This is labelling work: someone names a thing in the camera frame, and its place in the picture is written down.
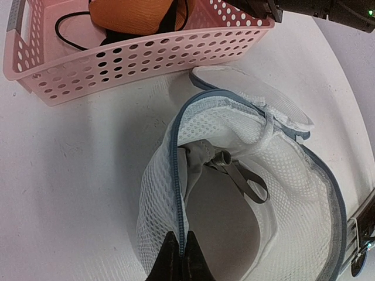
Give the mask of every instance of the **pink plastic basket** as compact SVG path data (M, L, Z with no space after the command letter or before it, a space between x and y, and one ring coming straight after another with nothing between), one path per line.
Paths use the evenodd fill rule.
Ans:
M62 35L57 19L87 11L87 0L27 0L30 5L28 42L21 38L26 0L13 0L6 33L4 74L53 106L131 81L195 66L237 60L268 30L272 20L254 19L222 0L197 0L186 28L99 47L104 32L90 16L67 19Z

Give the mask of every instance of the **table surface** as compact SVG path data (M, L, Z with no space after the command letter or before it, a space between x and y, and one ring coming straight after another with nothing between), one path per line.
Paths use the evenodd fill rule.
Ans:
M0 3L3 37L10 4ZM374 158L354 95L315 22L286 14L232 65L311 117L316 128L306 145L333 170L352 215L373 186ZM135 255L140 180L167 124L198 92L186 72L53 108L3 74L0 85L0 280L144 280Z

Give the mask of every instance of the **orange object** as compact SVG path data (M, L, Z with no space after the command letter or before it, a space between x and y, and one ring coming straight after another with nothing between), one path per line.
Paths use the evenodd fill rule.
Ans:
M186 11L191 15L195 0L94 0L89 10L91 20L102 28L145 36L158 32L172 5L177 5L175 30L179 30L185 22Z

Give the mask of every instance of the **white mesh bag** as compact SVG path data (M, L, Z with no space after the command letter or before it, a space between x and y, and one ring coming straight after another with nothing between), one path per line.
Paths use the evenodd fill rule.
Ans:
M218 71L231 77L225 81L235 82L236 94L219 89L225 85L216 84L224 81ZM233 68L199 67L190 78L206 91L191 98L169 124L142 178L137 233L146 273L168 231L175 233L182 255L193 227L197 233L209 230L197 238L217 281L336 280L345 254L346 211L332 172L296 141L309 137L311 120L284 94ZM251 87L243 89L239 83ZM221 192L229 194L235 188L219 187L226 182L219 175L201 186L193 184L189 191L191 176L180 149L197 142L200 148L208 146L208 155L213 148L223 149L259 175L267 184L268 200L257 204L242 194L245 210L241 202L231 202L230 195L220 199ZM260 194L256 184L247 183ZM202 191L207 186L214 191ZM219 207L208 208L215 200Z

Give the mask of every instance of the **open bag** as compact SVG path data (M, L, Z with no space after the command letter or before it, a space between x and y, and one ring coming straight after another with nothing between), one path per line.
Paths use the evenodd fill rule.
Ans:
M197 67L190 79L204 91L169 124L142 178L146 273L168 232L184 256L193 230L217 281L336 280L345 204L327 165L301 144L312 121L232 67Z

